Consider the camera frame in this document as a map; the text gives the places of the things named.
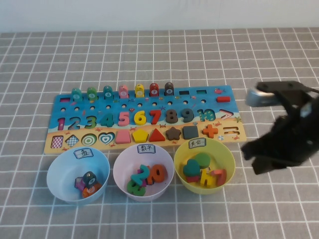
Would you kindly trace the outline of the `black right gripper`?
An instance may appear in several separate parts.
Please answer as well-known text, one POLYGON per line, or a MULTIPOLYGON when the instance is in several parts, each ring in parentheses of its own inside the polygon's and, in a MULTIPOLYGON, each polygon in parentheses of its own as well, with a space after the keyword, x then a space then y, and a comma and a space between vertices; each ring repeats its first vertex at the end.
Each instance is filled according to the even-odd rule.
POLYGON ((278 117, 271 131, 241 147, 256 175, 299 166, 319 149, 319 99, 278 117))

